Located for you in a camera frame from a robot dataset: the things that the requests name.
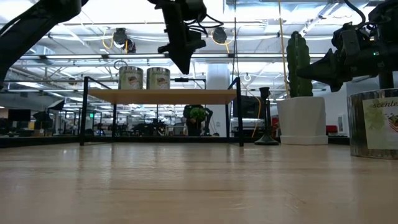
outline floor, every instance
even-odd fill
[[[398,161],[346,146],[0,150],[1,223],[397,223]]]

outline ceiling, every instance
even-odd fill
[[[232,0],[204,0],[208,14],[224,22],[224,28],[230,40],[234,37],[234,17],[236,16],[237,49],[239,54],[271,54],[281,53],[281,41],[277,36],[280,32],[279,7],[277,1],[237,0],[236,13],[233,11]],[[2,0],[0,1],[0,24],[4,24],[22,13],[37,0]],[[333,47],[330,43],[334,30],[344,23],[358,23],[360,17],[346,4],[338,1],[325,0],[288,0],[282,1],[281,18],[284,45],[293,31],[305,36],[310,53],[324,54]],[[374,7],[367,6],[364,0],[352,3],[368,14]],[[203,24],[211,24],[205,19]],[[55,55],[87,55],[87,54],[123,54],[124,50],[111,45],[111,35],[116,28],[126,28],[128,36],[135,42],[137,54],[156,54],[157,48],[168,42],[163,33],[164,22],[160,10],[147,0],[90,0],[80,15],[68,22],[59,24],[50,31],[50,36],[43,37],[36,47],[45,47],[47,52]],[[233,52],[234,42],[229,45],[216,44],[211,36],[203,37],[206,47],[197,50],[197,54],[225,54]],[[146,69],[161,66],[172,71],[172,78],[183,76],[178,68],[167,58],[165,59],[132,59],[129,65]],[[191,78],[205,78],[208,63],[229,63],[232,73],[232,62],[219,62],[217,58],[192,60]],[[52,65],[37,63],[33,60],[19,60],[14,65],[13,75],[8,79],[42,80],[47,74],[53,79],[74,77],[81,79],[89,75],[95,79],[116,78],[118,72],[113,68],[114,60],[56,60]],[[284,88],[284,66],[282,58],[272,60],[243,60],[239,63],[240,75],[250,77],[245,81],[248,88],[269,86]],[[67,83],[53,83],[51,88],[76,88]],[[315,88],[324,88],[320,83]],[[12,85],[13,88],[24,88]],[[199,88],[195,83],[174,83],[172,88]]]

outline green plant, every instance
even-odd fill
[[[304,37],[295,31],[287,42],[287,68],[289,69],[290,97],[313,96],[312,82],[297,77],[297,70],[310,65],[310,50]]]
[[[192,108],[190,117],[196,119],[197,121],[204,121],[206,118],[206,111],[202,108]]]

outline computer monitor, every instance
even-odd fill
[[[30,121],[30,110],[8,110],[9,121]]]
[[[241,96],[242,102],[242,118],[258,118],[259,116],[259,100],[261,102],[260,119],[265,118],[265,106],[261,97]],[[238,117],[238,103],[237,99],[233,101],[233,117]]]

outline potted plant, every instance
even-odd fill
[[[278,101],[282,144],[328,144],[326,135],[325,100],[313,97],[312,81],[297,77],[297,70],[310,65],[305,39],[293,32],[287,44],[290,98]]]

